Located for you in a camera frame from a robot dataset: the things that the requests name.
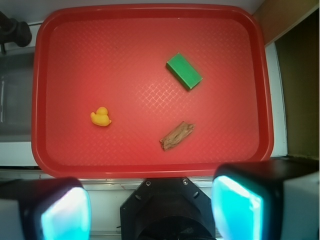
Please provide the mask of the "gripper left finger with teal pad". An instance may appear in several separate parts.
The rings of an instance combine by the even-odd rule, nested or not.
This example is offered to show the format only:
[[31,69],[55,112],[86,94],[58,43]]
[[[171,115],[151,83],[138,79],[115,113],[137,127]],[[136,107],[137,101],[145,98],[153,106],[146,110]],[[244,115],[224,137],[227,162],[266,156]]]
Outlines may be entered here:
[[2,180],[2,240],[88,240],[91,202],[74,177]]

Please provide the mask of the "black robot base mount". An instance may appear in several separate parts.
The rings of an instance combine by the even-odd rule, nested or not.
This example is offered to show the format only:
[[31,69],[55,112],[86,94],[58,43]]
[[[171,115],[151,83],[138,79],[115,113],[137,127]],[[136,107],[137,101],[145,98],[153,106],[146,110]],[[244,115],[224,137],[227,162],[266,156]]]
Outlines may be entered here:
[[187,177],[147,178],[120,206],[123,240],[214,240],[212,203]]

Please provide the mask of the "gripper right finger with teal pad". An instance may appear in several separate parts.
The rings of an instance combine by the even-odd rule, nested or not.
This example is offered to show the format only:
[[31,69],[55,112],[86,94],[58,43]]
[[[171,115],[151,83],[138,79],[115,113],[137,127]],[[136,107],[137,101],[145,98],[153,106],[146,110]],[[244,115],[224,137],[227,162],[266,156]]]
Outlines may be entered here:
[[225,240],[317,240],[319,162],[224,163],[214,174],[211,205],[216,228]]

